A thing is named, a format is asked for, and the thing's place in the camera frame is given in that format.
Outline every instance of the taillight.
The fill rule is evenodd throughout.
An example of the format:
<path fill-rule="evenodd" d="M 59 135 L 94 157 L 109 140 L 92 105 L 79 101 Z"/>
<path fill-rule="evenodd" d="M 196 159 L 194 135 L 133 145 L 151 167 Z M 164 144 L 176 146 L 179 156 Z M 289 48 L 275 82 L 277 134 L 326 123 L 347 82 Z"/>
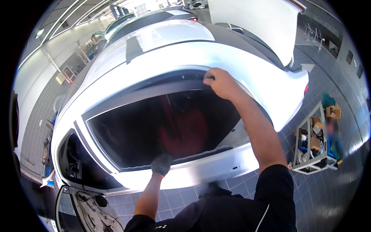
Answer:
<path fill-rule="evenodd" d="M 308 90 L 308 85 L 309 85 L 309 84 L 307 84 L 306 87 L 305 87 L 305 89 L 304 89 L 304 96 L 305 96 L 305 93 L 306 93 L 307 90 Z"/>

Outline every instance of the rear windshield opening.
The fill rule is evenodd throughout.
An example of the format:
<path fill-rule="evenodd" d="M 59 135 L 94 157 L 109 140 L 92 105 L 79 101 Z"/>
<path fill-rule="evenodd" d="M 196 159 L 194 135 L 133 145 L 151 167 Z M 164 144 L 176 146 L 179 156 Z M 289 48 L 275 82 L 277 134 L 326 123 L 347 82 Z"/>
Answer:
<path fill-rule="evenodd" d="M 176 160 L 211 151 L 239 120 L 230 101 L 194 90 L 127 104 L 88 122 L 99 146 L 127 168 L 150 165 L 162 153 Z"/>

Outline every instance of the wrist band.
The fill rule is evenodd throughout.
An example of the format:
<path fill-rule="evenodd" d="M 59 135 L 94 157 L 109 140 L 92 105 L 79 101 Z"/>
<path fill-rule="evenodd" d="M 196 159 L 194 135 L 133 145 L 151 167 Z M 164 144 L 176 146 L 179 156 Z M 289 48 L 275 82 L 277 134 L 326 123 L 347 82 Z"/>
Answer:
<path fill-rule="evenodd" d="M 160 175 L 160 174 L 157 174 L 157 173 L 153 173 L 153 174 L 152 174 L 152 176 L 153 176 L 153 175 L 159 175 L 159 176 L 161 176 L 161 177 L 162 177 L 162 179 L 164 178 L 164 176 L 163 176 L 163 175 Z"/>

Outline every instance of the black t-shirt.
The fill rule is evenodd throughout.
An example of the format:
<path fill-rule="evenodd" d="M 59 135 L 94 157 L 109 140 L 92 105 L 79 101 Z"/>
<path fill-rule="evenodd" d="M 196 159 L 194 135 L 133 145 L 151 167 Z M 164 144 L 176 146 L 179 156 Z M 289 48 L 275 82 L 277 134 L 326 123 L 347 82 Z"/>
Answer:
<path fill-rule="evenodd" d="M 254 200 L 207 196 L 185 207 L 173 219 L 155 222 L 135 215 L 125 232 L 137 231 L 297 231 L 294 184 L 287 167 L 272 165 L 259 176 Z"/>

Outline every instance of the hand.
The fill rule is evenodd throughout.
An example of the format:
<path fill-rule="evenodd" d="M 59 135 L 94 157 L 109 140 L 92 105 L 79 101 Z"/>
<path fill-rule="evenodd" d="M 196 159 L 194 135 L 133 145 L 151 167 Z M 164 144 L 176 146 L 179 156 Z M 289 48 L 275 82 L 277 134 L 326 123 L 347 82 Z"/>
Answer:
<path fill-rule="evenodd" d="M 211 86 L 211 89 L 219 97 L 230 101 L 240 93 L 243 93 L 243 90 L 234 78 L 227 71 L 220 68 L 209 69 L 204 76 L 204 84 Z"/>
<path fill-rule="evenodd" d="M 165 176 L 171 165 L 171 156 L 168 154 L 161 154 L 157 156 L 151 163 L 151 169 L 153 174 L 159 174 Z"/>

